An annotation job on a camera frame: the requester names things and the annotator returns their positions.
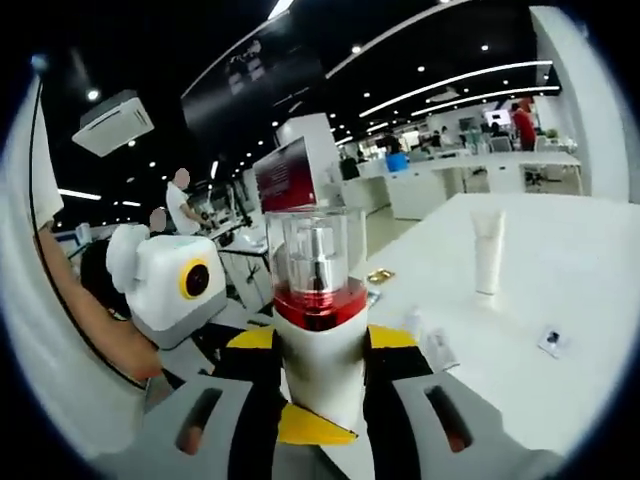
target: air conditioning unit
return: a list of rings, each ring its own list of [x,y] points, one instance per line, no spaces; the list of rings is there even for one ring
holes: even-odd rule
[[[153,123],[133,90],[123,90],[80,119],[72,140],[104,157],[129,141],[153,130]]]

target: black ceiling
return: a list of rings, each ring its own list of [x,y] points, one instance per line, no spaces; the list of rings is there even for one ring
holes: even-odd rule
[[[40,20],[42,40],[36,42],[35,51],[47,53],[51,63],[43,106],[58,184],[102,195],[97,202],[65,197],[65,209],[57,217],[63,230],[80,221],[92,225],[127,217],[145,221],[151,209],[164,203],[161,177],[171,177],[181,166],[189,168],[194,183],[209,179],[211,159],[198,155],[184,125],[180,94],[213,60],[264,22],[276,0],[189,3],[193,5],[131,6],[126,13],[117,14],[98,9],[70,13],[57,8]],[[437,3],[297,0],[292,15],[304,42],[329,72],[351,54],[352,45],[364,45]],[[477,0],[428,17],[360,54],[309,92],[295,114],[335,113],[333,126],[345,126],[336,130],[336,140],[346,130],[363,137],[369,122],[409,118],[411,112],[425,108],[427,97],[439,92],[417,95],[365,119],[358,117],[383,101],[462,73],[536,60],[529,3]],[[481,51],[483,44],[489,45],[488,51]],[[86,69],[85,76],[78,74],[78,65]],[[419,66],[425,71],[418,72]],[[536,69],[483,75],[453,86],[464,97],[504,89],[504,79],[509,80],[509,88],[533,86]],[[139,138],[135,147],[123,147],[105,158],[75,145],[71,135],[80,116],[93,106],[85,97],[88,86],[99,88],[103,98],[125,88],[136,90],[155,130]],[[469,88],[469,93],[463,94],[462,88]],[[365,91],[370,92],[369,98],[364,98]],[[271,151],[275,147],[271,121],[285,121],[288,108],[274,108],[272,119],[264,125],[238,131],[233,142],[221,145],[225,162],[218,178],[229,178],[240,162],[246,168]],[[264,145],[258,146],[260,140]],[[156,166],[150,168],[150,162]],[[127,183],[131,177],[135,180]],[[143,208],[113,205],[122,200],[140,202]]]

